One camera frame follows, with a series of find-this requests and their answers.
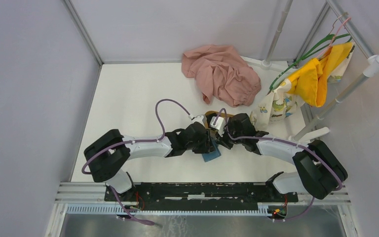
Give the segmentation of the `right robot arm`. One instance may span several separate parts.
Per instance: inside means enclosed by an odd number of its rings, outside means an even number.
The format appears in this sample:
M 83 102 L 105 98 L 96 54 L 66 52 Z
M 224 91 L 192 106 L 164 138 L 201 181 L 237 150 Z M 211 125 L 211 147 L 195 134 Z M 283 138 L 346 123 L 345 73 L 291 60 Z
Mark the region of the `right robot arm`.
M 342 189 L 348 172 L 321 140 L 295 143 L 277 138 L 266 131 L 256 130 L 245 113 L 226 118 L 212 113 L 207 116 L 209 128 L 218 145 L 232 149 L 242 145 L 247 151 L 269 156 L 295 166 L 295 172 L 278 172 L 267 180 L 265 195 L 279 201 L 289 193 L 308 193 L 324 199 L 333 191 Z

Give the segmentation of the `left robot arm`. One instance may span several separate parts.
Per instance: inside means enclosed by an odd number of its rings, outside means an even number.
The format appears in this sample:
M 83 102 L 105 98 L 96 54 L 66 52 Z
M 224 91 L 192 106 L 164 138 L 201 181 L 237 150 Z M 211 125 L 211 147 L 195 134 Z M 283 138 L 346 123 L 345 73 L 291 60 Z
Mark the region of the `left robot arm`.
M 114 188 L 123 201 L 135 196 L 135 187 L 123 165 L 131 159 L 183 155 L 209 154 L 216 151 L 210 132 L 199 122 L 187 128 L 178 128 L 157 137 L 125 136 L 118 129 L 111 129 L 84 150 L 86 163 L 83 174 L 91 175 L 96 183 L 105 183 Z

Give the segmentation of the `blue card holder wallet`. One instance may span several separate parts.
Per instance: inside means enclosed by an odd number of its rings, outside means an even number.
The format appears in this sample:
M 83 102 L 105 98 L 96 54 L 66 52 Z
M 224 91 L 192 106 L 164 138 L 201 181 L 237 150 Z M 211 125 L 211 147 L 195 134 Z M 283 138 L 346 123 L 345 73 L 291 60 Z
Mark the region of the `blue card holder wallet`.
M 213 148 L 214 150 L 212 152 L 202 154 L 204 162 L 212 161 L 221 156 L 221 152 L 216 144 L 213 144 Z

